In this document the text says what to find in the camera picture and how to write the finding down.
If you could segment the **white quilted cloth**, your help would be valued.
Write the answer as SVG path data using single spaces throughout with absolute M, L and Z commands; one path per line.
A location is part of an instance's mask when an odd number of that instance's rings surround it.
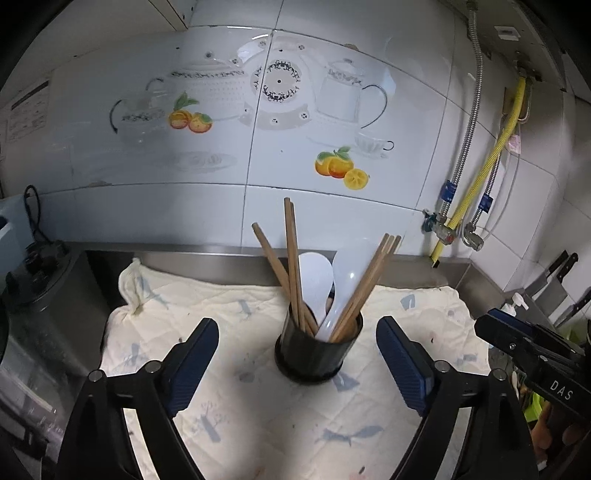
M 287 301 L 277 287 L 225 286 L 177 277 L 133 260 L 123 305 L 109 316 L 101 367 L 129 374 L 162 359 L 201 319 L 221 332 L 190 406 L 175 425 L 208 479 L 387 479 L 420 419 L 377 348 L 377 321 L 392 316 L 409 338 L 463 372 L 487 374 L 488 345 L 450 287 L 377 287 L 365 326 L 329 382 L 304 386 L 280 373 L 273 346 Z

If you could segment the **white plastic spoon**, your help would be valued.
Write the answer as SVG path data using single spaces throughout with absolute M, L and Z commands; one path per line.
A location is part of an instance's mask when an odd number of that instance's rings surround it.
M 348 246 L 342 247 L 335 253 L 332 259 L 334 270 L 335 295 L 329 313 L 322 321 L 315 339 L 328 342 L 351 299 L 356 287 L 359 285 L 363 274 L 372 261 L 379 244 L 368 239 L 361 239 Z
M 327 315 L 327 302 L 332 291 L 334 271 L 332 263 L 317 252 L 305 252 L 298 256 L 301 273 L 301 291 L 304 304 L 311 310 L 320 326 Z

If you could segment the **black kitchen appliance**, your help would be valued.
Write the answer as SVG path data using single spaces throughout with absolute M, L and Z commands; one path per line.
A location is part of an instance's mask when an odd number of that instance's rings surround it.
M 57 460 L 87 375 L 100 366 L 108 306 L 85 253 L 45 246 L 7 275 L 1 407 Z

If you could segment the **black utensil holder cup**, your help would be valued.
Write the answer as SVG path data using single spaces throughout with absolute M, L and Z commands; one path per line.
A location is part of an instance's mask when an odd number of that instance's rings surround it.
M 363 315 L 356 316 L 351 338 L 337 343 L 322 342 L 297 327 L 287 309 L 283 332 L 274 345 L 274 360 L 284 376 L 301 385 L 328 382 L 339 373 L 342 364 L 363 330 Z

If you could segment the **white soap dispenser pump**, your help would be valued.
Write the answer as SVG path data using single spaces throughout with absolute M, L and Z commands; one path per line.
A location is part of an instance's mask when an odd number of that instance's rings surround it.
M 528 311 L 529 308 L 530 306 L 527 304 L 525 298 L 519 292 L 515 292 L 511 298 L 502 305 L 501 310 L 516 317 L 519 310 Z

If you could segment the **metal gas valve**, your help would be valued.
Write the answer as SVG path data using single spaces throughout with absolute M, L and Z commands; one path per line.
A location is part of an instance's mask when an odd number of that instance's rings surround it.
M 452 219 L 441 212 L 423 211 L 424 220 L 421 225 L 421 231 L 424 234 L 433 233 L 444 245 L 451 245 L 459 235 L 459 229 L 462 219 L 459 218 L 455 226 L 452 226 Z

